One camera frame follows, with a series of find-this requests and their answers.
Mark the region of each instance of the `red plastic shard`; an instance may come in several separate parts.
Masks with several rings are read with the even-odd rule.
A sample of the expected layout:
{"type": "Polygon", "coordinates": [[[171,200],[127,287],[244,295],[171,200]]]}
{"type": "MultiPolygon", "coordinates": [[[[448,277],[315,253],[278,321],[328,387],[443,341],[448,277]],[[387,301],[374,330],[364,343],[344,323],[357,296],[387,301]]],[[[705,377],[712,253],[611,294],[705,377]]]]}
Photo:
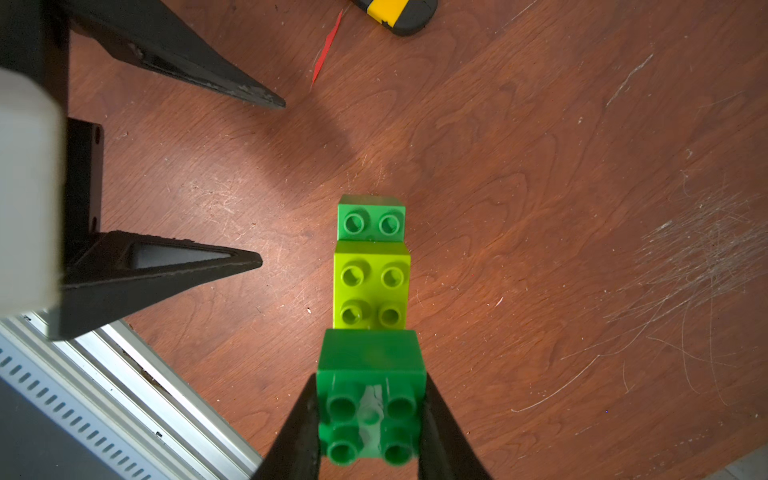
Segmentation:
{"type": "Polygon", "coordinates": [[[331,44],[333,43],[333,39],[336,37],[336,33],[339,31],[339,24],[341,24],[342,15],[344,15],[343,10],[339,12],[339,17],[336,19],[336,26],[333,27],[333,30],[331,30],[331,32],[326,37],[326,45],[323,47],[323,53],[320,54],[320,58],[318,58],[317,63],[315,63],[315,74],[312,75],[312,85],[315,84],[315,80],[317,80],[317,75],[319,75],[320,69],[323,68],[323,63],[325,63],[326,57],[328,56],[328,50],[331,49],[331,44]]]}

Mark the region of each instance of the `black triangular bracket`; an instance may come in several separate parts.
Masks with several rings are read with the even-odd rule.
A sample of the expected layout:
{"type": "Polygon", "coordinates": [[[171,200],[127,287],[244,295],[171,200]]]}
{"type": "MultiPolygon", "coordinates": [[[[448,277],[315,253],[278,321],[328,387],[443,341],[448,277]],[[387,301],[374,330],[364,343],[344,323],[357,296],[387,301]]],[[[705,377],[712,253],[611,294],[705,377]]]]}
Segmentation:
{"type": "Polygon", "coordinates": [[[320,472],[319,418],[317,381],[312,374],[283,423],[270,453],[251,480],[317,480],[320,472]]]}
{"type": "Polygon", "coordinates": [[[264,107],[286,102],[216,53],[160,0],[59,0],[75,27],[137,67],[264,107]]]}
{"type": "Polygon", "coordinates": [[[492,480],[429,375],[419,450],[419,480],[492,480]]]}
{"type": "Polygon", "coordinates": [[[260,267],[258,253],[114,231],[67,266],[48,336],[72,339],[193,286],[260,267]]]}

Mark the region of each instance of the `wooden floor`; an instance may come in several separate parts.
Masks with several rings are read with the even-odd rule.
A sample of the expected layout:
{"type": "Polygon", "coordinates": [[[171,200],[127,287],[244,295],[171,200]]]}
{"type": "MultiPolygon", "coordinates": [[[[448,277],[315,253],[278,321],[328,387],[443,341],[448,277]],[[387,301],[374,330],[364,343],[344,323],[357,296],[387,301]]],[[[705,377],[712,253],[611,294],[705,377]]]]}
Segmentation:
{"type": "MultiPolygon", "coordinates": [[[[76,38],[104,230],[264,266],[130,324],[266,453],[331,326],[336,204],[398,197],[409,328],[498,479],[701,478],[768,442],[768,8],[442,0],[397,38],[344,0],[172,0],[268,111],[76,38]]],[[[415,478],[361,461],[324,478],[415,478]]]]}

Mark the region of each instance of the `tape measure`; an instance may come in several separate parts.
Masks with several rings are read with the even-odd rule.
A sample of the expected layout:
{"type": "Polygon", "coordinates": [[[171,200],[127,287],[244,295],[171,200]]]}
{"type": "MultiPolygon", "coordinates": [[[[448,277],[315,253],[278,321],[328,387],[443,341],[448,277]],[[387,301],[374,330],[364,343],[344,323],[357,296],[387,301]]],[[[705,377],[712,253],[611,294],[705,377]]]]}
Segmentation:
{"type": "Polygon", "coordinates": [[[395,35],[405,37],[424,28],[437,10],[437,0],[352,0],[395,35]]]}

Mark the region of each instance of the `lego duplo brick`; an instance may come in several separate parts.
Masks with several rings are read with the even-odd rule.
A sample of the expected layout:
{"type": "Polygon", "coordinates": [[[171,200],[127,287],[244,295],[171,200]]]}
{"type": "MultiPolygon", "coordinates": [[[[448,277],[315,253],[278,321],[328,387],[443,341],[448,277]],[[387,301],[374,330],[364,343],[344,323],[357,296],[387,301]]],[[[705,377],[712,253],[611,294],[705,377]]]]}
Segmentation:
{"type": "Polygon", "coordinates": [[[418,456],[426,376],[411,330],[327,330],[317,367],[322,454],[337,465],[418,456]]]}
{"type": "Polygon", "coordinates": [[[338,240],[402,242],[406,208],[394,197],[343,195],[339,202],[338,240]]]}
{"type": "Polygon", "coordinates": [[[404,243],[339,241],[333,254],[333,328],[405,329],[410,275],[404,243]]]}

